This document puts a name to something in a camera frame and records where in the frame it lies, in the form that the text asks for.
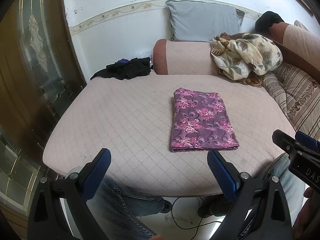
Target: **metal bolt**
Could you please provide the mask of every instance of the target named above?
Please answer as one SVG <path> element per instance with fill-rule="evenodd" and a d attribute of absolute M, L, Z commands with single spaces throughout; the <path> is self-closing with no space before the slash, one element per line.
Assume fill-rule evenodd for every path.
<path fill-rule="evenodd" d="M 41 182 L 41 183 L 45 183 L 45 182 L 47 182 L 47 180 L 48 180 L 47 177 L 42 177 L 42 178 L 40 179 L 40 182 Z"/>
<path fill-rule="evenodd" d="M 70 179 L 76 179 L 76 178 L 78 178 L 78 173 L 77 172 L 73 172 L 73 173 L 71 173 L 70 175 L 69 175 L 69 178 Z"/>
<path fill-rule="evenodd" d="M 243 179 L 248 179 L 248 178 L 250 177 L 249 174 L 246 173 L 246 172 L 241 172 L 240 176 L 241 176 L 241 178 L 243 178 Z"/>
<path fill-rule="evenodd" d="M 275 183 L 278 183 L 279 182 L 279 178 L 277 176 L 272 176 L 272 181 L 275 182 Z"/>

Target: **jeans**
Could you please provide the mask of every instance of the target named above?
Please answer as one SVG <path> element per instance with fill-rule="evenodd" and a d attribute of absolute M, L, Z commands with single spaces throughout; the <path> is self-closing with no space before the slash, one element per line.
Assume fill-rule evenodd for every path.
<path fill-rule="evenodd" d="M 283 154 L 264 169 L 258 178 L 279 178 L 293 223 L 302 207 L 305 183 L 289 172 L 289 164 L 288 155 Z M 164 199 L 137 192 L 105 177 L 87 205 L 110 240 L 148 240 L 156 233 L 136 217 L 159 213 L 164 207 Z"/>

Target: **person's foot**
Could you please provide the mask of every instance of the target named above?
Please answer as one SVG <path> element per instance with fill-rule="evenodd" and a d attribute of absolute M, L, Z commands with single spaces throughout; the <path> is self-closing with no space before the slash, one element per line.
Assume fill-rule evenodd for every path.
<path fill-rule="evenodd" d="M 216 217 L 225 216 L 228 214 L 233 203 L 227 200 L 223 194 L 207 197 L 198 209 L 198 216 L 207 218 L 212 215 Z"/>
<path fill-rule="evenodd" d="M 170 201 L 164 200 L 164 207 L 163 209 L 160 211 L 160 213 L 169 213 L 172 210 L 172 204 Z"/>

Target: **gray pillow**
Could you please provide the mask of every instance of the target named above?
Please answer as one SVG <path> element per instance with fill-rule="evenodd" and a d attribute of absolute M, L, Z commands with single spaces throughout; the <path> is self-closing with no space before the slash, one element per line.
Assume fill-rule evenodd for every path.
<path fill-rule="evenodd" d="M 173 41 L 211 42 L 223 32 L 228 35 L 241 32 L 244 11 L 232 6 L 174 0 L 168 0 L 166 5 L 170 10 Z"/>

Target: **wall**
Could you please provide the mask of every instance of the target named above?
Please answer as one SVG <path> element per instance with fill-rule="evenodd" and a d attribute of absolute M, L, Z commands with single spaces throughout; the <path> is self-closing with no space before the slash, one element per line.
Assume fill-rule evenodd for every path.
<path fill-rule="evenodd" d="M 64 0 L 69 27 L 120 6 L 149 0 Z M 285 22 L 302 22 L 320 37 L 320 26 L 295 0 L 217 0 L 236 4 L 260 13 L 271 10 Z M 145 56 L 157 39 L 169 38 L 167 15 L 148 11 L 123 16 L 93 26 L 72 35 L 81 68 L 88 80 L 105 65 L 125 58 Z M 245 19 L 245 29 L 254 27 L 254 21 Z"/>

